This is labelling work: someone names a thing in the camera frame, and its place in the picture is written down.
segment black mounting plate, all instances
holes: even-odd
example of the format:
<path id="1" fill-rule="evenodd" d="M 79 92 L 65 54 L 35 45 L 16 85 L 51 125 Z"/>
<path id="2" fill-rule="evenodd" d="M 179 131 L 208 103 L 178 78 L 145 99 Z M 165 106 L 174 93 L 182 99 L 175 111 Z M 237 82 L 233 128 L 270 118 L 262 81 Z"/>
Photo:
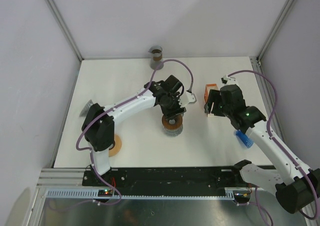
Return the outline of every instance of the black mounting plate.
<path id="1" fill-rule="evenodd" d="M 112 168 L 102 175 L 115 179 L 122 195 L 136 196 L 225 196 L 225 187 L 247 187 L 232 166 Z M 92 169 L 83 175 L 83 186 L 105 186 Z"/>

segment orange object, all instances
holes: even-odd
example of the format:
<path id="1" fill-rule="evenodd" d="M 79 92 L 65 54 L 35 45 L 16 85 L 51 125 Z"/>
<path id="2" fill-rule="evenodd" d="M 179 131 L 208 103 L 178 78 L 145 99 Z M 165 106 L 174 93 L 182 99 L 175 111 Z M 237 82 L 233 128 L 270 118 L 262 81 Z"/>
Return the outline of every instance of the orange object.
<path id="1" fill-rule="evenodd" d="M 216 84 L 206 84 L 205 91 L 204 91 L 204 103 L 207 103 L 209 92 L 210 92 L 211 89 L 218 90 L 218 86 Z M 208 117 L 212 117 L 214 115 L 213 114 L 207 114 L 207 116 Z"/>
<path id="2" fill-rule="evenodd" d="M 115 156 L 121 149 L 122 142 L 118 135 L 114 135 L 114 147 L 109 149 L 109 157 Z"/>

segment blue object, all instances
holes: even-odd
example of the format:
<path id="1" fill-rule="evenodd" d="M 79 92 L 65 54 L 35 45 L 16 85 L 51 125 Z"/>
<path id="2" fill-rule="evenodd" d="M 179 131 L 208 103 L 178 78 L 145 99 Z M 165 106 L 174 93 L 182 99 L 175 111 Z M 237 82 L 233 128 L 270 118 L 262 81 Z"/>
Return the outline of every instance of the blue object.
<path id="1" fill-rule="evenodd" d="M 241 142 L 244 143 L 247 148 L 251 148 L 254 144 L 252 139 L 248 138 L 248 136 L 243 134 L 240 130 L 237 130 L 235 135 L 241 140 Z"/>

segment white wall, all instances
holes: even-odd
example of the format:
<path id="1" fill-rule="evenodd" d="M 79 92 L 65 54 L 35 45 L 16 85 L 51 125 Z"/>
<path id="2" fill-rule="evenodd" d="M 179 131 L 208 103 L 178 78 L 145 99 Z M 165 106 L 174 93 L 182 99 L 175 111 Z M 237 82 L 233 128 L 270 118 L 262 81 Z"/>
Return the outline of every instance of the white wall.
<path id="1" fill-rule="evenodd" d="M 286 0 L 55 0 L 82 56 L 256 56 Z"/>
<path id="2" fill-rule="evenodd" d="M 29 187 L 22 200 L 26 208 L 41 168 L 50 161 L 80 63 L 44 0 L 0 0 L 0 40 L 4 225 L 14 202 Z M 24 213 L 17 212 L 14 219 Z"/>
<path id="3" fill-rule="evenodd" d="M 297 0 L 262 64 L 279 93 L 288 146 L 320 167 L 320 0 Z"/>

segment gray corner bracket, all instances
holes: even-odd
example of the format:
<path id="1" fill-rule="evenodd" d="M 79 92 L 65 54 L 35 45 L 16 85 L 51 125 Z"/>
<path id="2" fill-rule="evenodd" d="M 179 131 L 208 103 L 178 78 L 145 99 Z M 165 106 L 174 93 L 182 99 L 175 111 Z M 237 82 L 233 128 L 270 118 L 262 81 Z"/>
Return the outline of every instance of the gray corner bracket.
<path id="1" fill-rule="evenodd" d="M 280 27 L 282 26 L 282 24 L 284 23 L 284 21 L 286 20 L 287 16 L 289 15 L 290 11 L 292 10 L 295 2 L 297 0 L 286 0 L 278 18 L 276 19 L 266 41 L 264 42 L 262 49 L 260 50 L 259 54 L 258 54 L 258 61 L 261 61 L 262 57 L 265 55 L 267 49 L 270 47 L 270 45 L 272 44 L 273 40 L 275 39 Z"/>
<path id="2" fill-rule="evenodd" d="M 81 53 L 70 33 L 70 30 L 68 29 L 65 21 L 62 18 L 61 13 L 59 12 L 54 0 L 45 0 L 45 2 L 47 3 L 50 11 L 52 12 L 53 17 L 55 18 L 56 22 L 58 23 L 62 33 L 64 34 L 66 40 L 68 41 L 68 43 L 71 46 L 71 49 L 73 50 L 74 54 L 76 55 L 76 57 L 79 59 L 79 61 L 81 62 L 83 60 Z"/>

